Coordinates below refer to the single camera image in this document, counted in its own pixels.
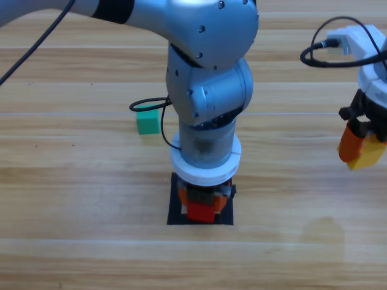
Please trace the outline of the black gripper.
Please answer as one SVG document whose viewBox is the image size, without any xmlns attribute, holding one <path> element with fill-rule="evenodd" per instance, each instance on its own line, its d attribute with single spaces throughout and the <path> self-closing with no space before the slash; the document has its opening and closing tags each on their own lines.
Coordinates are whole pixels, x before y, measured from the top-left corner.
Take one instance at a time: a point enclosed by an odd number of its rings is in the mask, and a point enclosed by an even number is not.
<svg viewBox="0 0 387 290">
<path fill-rule="evenodd" d="M 177 178 L 178 197 L 182 206 L 187 207 L 188 202 L 212 203 L 215 214 L 220 214 L 226 206 L 228 199 L 236 194 L 236 185 L 232 179 L 209 187 L 193 185 Z"/>
<path fill-rule="evenodd" d="M 380 142 L 386 142 L 386 108 L 368 98 L 361 89 L 357 90 L 350 106 L 339 110 L 339 115 L 347 121 L 337 147 L 341 161 L 355 160 L 368 134 L 376 134 Z"/>
</svg>

